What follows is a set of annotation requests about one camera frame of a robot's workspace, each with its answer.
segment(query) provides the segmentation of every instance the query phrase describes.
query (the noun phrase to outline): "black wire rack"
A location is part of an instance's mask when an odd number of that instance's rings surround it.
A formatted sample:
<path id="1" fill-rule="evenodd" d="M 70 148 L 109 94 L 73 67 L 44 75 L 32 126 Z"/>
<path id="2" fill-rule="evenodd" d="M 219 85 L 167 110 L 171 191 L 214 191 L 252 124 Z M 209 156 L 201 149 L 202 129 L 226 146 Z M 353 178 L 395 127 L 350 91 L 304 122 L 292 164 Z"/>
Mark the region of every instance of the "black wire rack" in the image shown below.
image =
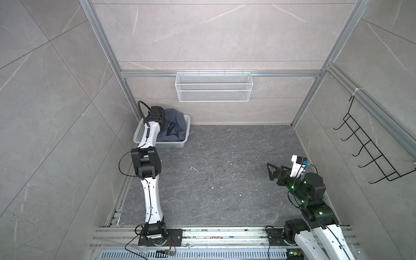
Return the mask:
<path id="1" fill-rule="evenodd" d="M 346 140 L 348 140 L 348 139 L 350 139 L 352 136 L 355 136 L 357 139 L 358 139 L 358 141 L 361 143 L 361 148 L 360 148 L 360 150 L 358 151 L 358 153 L 357 154 L 353 154 L 352 156 L 354 156 L 354 157 L 357 157 L 360 153 L 361 153 L 361 151 L 363 150 L 363 149 L 365 149 L 366 151 L 367 151 L 367 153 L 370 155 L 370 157 L 371 157 L 371 161 L 369 162 L 369 163 L 367 163 L 366 165 L 364 165 L 364 166 L 359 166 L 358 165 L 358 167 L 360 167 L 360 168 L 364 168 L 364 167 L 366 167 L 367 165 L 369 165 L 369 164 L 371 164 L 371 163 L 375 163 L 376 165 L 377 165 L 377 167 L 380 169 L 380 171 L 383 173 L 383 175 L 384 175 L 384 177 L 383 178 L 381 178 L 381 179 L 379 179 L 379 180 L 377 180 L 377 181 L 375 181 L 375 182 L 368 182 L 368 183 L 370 183 L 370 184 L 374 184 L 374 183 L 377 183 L 377 182 L 379 182 L 379 181 L 381 181 L 381 180 L 384 180 L 384 179 L 387 179 L 388 181 L 393 181 L 393 180 L 396 180 L 397 178 L 401 178 L 401 177 L 403 177 L 403 176 L 405 176 L 405 175 L 407 175 L 407 174 L 409 174 L 409 173 L 412 173 L 412 172 L 415 172 L 416 171 L 416 168 L 414 169 L 414 170 L 412 170 L 412 171 L 410 171 L 410 172 L 407 172 L 407 173 L 405 173 L 405 174 L 400 174 L 400 173 L 398 173 L 398 171 L 393 167 L 393 165 L 389 162 L 389 160 L 385 157 L 385 155 L 380 151 L 380 149 L 377 147 L 377 145 L 373 142 L 373 140 L 368 136 L 368 134 L 364 131 L 364 129 L 362 129 L 361 128 L 361 126 L 357 123 L 357 121 L 355 121 L 355 119 L 354 119 L 354 117 L 352 117 L 351 116 L 351 114 L 349 113 L 349 111 L 351 110 L 351 106 L 352 106 L 352 102 L 354 101 L 354 96 L 351 96 L 351 98 L 349 99 L 349 101 L 351 102 L 351 104 L 349 105 L 349 109 L 348 109 L 348 112 L 347 112 L 347 114 L 344 116 L 344 118 L 342 119 L 344 122 L 342 123 L 342 125 L 340 126 L 340 127 L 338 127 L 338 128 L 334 128 L 334 130 L 338 130 L 338 129 L 340 129 L 343 125 L 347 125 L 348 127 L 349 127 L 349 129 L 352 131 L 352 134 L 347 138 L 347 139 L 341 139 L 341 141 L 346 141 Z M 357 129 L 355 129 L 355 130 L 353 130 L 353 128 L 351 127 L 351 125 L 350 124 L 348 124 L 348 120 L 352 120 L 357 126 L 358 126 L 358 128 Z M 368 140 L 369 141 L 367 141 L 367 142 L 364 142 L 364 141 L 362 141 L 360 138 L 359 138 L 359 136 L 357 135 L 357 131 L 358 130 L 360 130 L 361 129 L 361 131 L 365 134 L 365 136 L 368 138 Z M 381 154 L 381 155 L 379 155 L 379 156 L 377 156 L 377 157 L 374 157 L 371 153 L 370 153 L 370 151 L 367 149 L 367 147 L 366 147 L 366 145 L 368 145 L 368 144 L 372 144 L 376 149 L 377 149 L 377 151 Z M 381 159 L 381 160 L 385 160 L 390 166 L 391 166 L 391 168 L 393 169 L 393 172 L 392 173 L 389 173 L 389 174 L 386 174 L 383 170 L 382 170 L 382 168 L 380 167 L 380 164 L 376 161 L 376 160 L 379 160 L 379 159 Z"/>

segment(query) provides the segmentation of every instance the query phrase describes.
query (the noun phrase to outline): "dark marble floor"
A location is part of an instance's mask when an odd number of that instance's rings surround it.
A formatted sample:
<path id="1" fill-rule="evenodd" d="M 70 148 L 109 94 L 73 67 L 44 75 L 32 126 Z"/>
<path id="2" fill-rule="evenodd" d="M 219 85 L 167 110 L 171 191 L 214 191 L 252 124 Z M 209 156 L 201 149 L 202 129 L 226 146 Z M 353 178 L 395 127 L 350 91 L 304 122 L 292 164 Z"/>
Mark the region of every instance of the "dark marble floor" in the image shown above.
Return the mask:
<path id="1" fill-rule="evenodd" d="M 184 148 L 158 148 L 167 225 L 284 225 L 301 216 L 266 162 L 291 167 L 304 155 L 290 126 L 191 126 Z M 143 188 L 132 181 L 120 225 L 142 224 Z"/>

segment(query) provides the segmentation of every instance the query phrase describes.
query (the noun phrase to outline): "white wire mesh basket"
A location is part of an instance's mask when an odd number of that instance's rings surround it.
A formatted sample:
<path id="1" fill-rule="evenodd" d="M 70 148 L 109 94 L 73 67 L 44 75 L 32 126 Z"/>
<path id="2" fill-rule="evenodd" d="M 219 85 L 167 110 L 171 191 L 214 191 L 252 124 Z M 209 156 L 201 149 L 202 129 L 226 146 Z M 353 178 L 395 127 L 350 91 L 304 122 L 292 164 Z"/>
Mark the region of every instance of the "white wire mesh basket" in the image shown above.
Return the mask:
<path id="1" fill-rule="evenodd" d="M 248 101 L 253 79 L 249 72 L 185 72 L 175 87 L 180 102 Z"/>
<path id="2" fill-rule="evenodd" d="M 189 115 L 183 115 L 186 122 L 186 136 L 185 140 L 181 142 L 156 142 L 156 147 L 164 147 L 164 148 L 183 148 L 185 146 L 185 142 L 188 140 L 189 136 L 189 128 L 191 126 L 191 117 Z M 144 133 L 144 124 L 143 118 L 140 120 L 139 125 L 136 128 L 136 132 L 134 133 L 133 142 L 139 144 L 141 138 Z"/>

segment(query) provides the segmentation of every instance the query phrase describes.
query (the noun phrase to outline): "black cable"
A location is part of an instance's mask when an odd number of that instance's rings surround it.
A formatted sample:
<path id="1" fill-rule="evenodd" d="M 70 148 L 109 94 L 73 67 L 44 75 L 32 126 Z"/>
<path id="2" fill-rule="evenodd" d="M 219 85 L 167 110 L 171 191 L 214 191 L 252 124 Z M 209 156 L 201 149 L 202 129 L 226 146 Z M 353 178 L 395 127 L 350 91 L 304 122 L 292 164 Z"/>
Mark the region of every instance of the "black cable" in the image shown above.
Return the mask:
<path id="1" fill-rule="evenodd" d="M 149 134 L 150 134 L 150 124 L 149 124 L 149 122 L 147 121 L 147 119 L 146 119 L 146 117 L 144 117 L 144 114 L 143 114 L 143 112 L 142 112 L 142 110 L 141 110 L 141 107 L 140 107 L 140 104 L 143 104 L 143 105 L 145 105 L 146 107 L 147 107 L 147 109 L 148 110 L 150 110 L 150 107 L 148 106 L 148 105 L 146 105 L 146 103 L 144 103 L 143 101 L 141 101 L 141 100 L 139 100 L 138 102 L 137 102 L 137 106 L 139 107 L 139 114 L 140 114 L 140 116 L 143 118 L 143 122 L 145 122 L 146 124 L 147 124 L 147 133 L 146 133 L 146 141 L 147 141 L 147 138 L 149 137 Z"/>
<path id="2" fill-rule="evenodd" d="M 140 231 L 140 233 L 137 233 L 137 228 L 138 227 L 141 227 L 141 231 Z M 130 250 L 128 250 L 127 249 L 127 246 L 133 241 L 133 240 L 135 240 L 136 239 L 136 237 L 138 237 L 140 234 L 142 234 L 143 233 L 143 230 L 144 230 L 144 228 L 143 228 L 143 226 L 142 225 L 137 225 L 136 226 L 136 228 L 134 229 L 134 232 L 136 233 L 136 236 L 132 239 L 132 240 L 130 240 L 130 242 L 128 242 L 125 246 L 124 246 L 124 249 L 126 249 L 127 251 L 129 251 L 130 253 L 133 253 L 133 254 L 135 254 L 135 255 L 138 255 L 138 256 L 140 256 L 141 258 L 143 258 L 143 259 L 145 259 L 145 260 L 148 260 L 146 257 L 144 257 L 144 256 L 142 256 L 142 255 L 139 255 L 138 253 L 135 253 L 135 252 L 133 252 L 133 251 L 130 251 Z"/>
<path id="3" fill-rule="evenodd" d="M 123 157 L 124 157 L 124 156 L 126 156 L 126 154 L 128 154 L 129 152 L 131 152 L 131 151 L 126 152 L 126 153 L 125 153 L 125 154 L 123 154 L 123 156 L 120 158 L 120 160 L 119 160 L 119 171 L 120 171 L 120 173 L 121 173 L 121 174 L 123 174 L 123 175 L 125 175 L 125 176 L 128 176 L 128 177 L 138 177 L 137 175 L 127 175 L 127 174 L 123 173 L 123 172 L 121 171 L 121 169 L 120 169 L 120 163 L 121 163 L 121 160 L 122 160 L 122 159 L 123 159 Z"/>
<path id="4" fill-rule="evenodd" d="M 150 221 L 150 218 L 152 217 L 152 199 L 150 198 L 150 184 L 149 184 L 149 182 L 146 179 L 144 179 L 144 180 L 147 182 L 147 189 L 149 191 L 149 203 L 150 203 L 149 221 Z"/>
<path id="5" fill-rule="evenodd" d="M 266 227 L 264 228 L 264 230 L 266 231 L 266 229 L 267 228 L 273 228 L 273 229 L 277 229 L 277 228 L 275 228 L 275 227 L 273 227 L 273 226 L 270 226 L 270 225 L 266 225 Z M 267 256 L 269 257 L 269 260 L 270 260 L 270 247 L 271 247 L 272 245 L 271 244 L 269 244 L 269 249 L 267 249 Z"/>
<path id="6" fill-rule="evenodd" d="M 126 154 L 128 154 L 129 152 L 131 152 L 131 150 L 130 151 L 127 151 L 125 154 L 123 154 L 123 156 L 120 158 L 120 160 L 119 160 L 119 171 L 120 171 L 120 173 L 121 174 L 123 174 L 123 175 L 125 175 L 125 176 L 128 176 L 128 177 L 138 177 L 137 175 L 127 175 L 127 174 L 125 174 L 125 173 L 123 173 L 122 171 L 121 171 L 121 169 L 120 169 L 120 163 L 121 163 L 121 160 L 123 159 L 123 157 L 124 156 L 126 156 Z"/>
<path id="7" fill-rule="evenodd" d="M 316 166 L 315 166 L 315 165 L 313 165 L 313 164 L 311 164 L 311 163 L 310 163 L 309 165 L 310 165 L 310 166 L 313 166 L 313 167 L 315 168 L 315 170 L 316 170 L 316 174 L 317 174 L 317 175 L 319 175 L 319 174 L 318 174 L 318 169 L 316 169 Z"/>
<path id="8" fill-rule="evenodd" d="M 300 204 L 297 202 L 296 197 L 293 195 L 293 197 L 295 198 L 295 202 L 296 204 L 298 204 L 298 206 L 300 207 Z M 309 211 L 307 208 L 304 208 L 304 210 L 306 212 L 308 212 L 309 214 L 311 214 L 312 216 L 315 217 L 315 219 L 317 221 L 319 221 L 320 223 L 324 224 L 324 226 L 332 233 L 332 235 L 336 238 L 336 240 L 338 241 L 340 248 L 342 248 L 344 250 L 345 255 L 347 255 L 348 259 L 351 260 L 351 258 L 349 258 L 349 255 L 347 254 L 347 251 L 345 250 L 344 246 L 341 244 L 341 242 L 339 241 L 338 237 L 334 234 L 334 232 L 320 219 L 318 219 L 318 217 L 315 216 L 315 214 L 313 214 L 311 211 Z"/>
<path id="9" fill-rule="evenodd" d="M 298 209 L 300 209 L 300 207 L 299 206 L 296 206 L 293 202 L 292 202 L 292 200 L 290 199 L 290 197 L 289 197 L 289 193 L 290 193 L 290 191 L 287 191 L 287 198 L 289 199 L 289 201 L 290 201 L 290 203 L 295 207 L 295 208 L 298 208 Z"/>
<path id="10" fill-rule="evenodd" d="M 269 245 L 269 249 L 267 249 L 267 256 L 269 257 L 269 260 L 270 260 L 270 246 L 272 245 Z"/>

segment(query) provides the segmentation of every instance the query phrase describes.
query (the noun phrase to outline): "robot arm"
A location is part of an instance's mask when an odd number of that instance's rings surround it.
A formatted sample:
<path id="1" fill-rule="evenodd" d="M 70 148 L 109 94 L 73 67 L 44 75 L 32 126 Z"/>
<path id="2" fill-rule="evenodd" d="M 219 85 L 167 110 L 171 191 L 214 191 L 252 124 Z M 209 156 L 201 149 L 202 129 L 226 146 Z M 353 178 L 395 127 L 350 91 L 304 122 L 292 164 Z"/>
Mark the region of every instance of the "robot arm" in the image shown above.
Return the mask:
<path id="1" fill-rule="evenodd" d="M 148 116 L 144 117 L 145 129 L 141 142 L 131 150 L 134 171 L 141 178 L 146 202 L 146 221 L 144 236 L 155 245 L 163 245 L 167 239 L 166 225 L 159 200 L 159 174 L 161 161 L 155 148 L 159 132 L 168 127 L 165 111 L 159 106 L 152 106 Z"/>
<path id="2" fill-rule="evenodd" d="M 286 221 L 284 232 L 286 243 L 300 246 L 310 260 L 327 260 L 328 257 L 320 246 L 317 246 L 311 233 L 312 230 L 319 237 L 330 260 L 355 259 L 335 214 L 323 201 L 326 187 L 322 177 L 312 172 L 303 174 L 305 166 L 309 164 L 305 157 L 293 155 L 292 162 L 292 168 L 267 164 L 270 180 L 277 179 L 277 185 L 286 186 L 289 189 L 302 215 L 309 223 L 308 226 L 303 219 Z"/>

